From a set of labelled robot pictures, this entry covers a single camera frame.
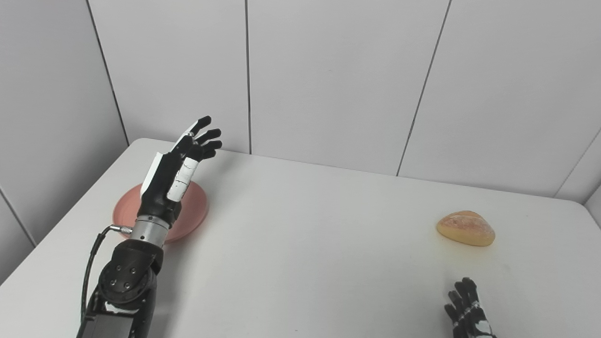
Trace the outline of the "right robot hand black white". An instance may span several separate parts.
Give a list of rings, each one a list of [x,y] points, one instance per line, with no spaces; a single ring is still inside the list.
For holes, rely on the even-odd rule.
[[[444,310],[452,323],[454,338],[495,338],[489,319],[479,301],[477,285],[468,277],[455,282],[448,292]]]

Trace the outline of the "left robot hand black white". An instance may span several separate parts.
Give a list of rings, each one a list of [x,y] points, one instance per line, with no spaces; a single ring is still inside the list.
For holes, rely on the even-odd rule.
[[[223,147],[219,140],[221,129],[202,132],[211,122],[209,115],[198,119],[180,135],[169,152],[156,154],[142,183],[138,217],[152,217],[172,227],[198,165],[215,157],[217,150]]]

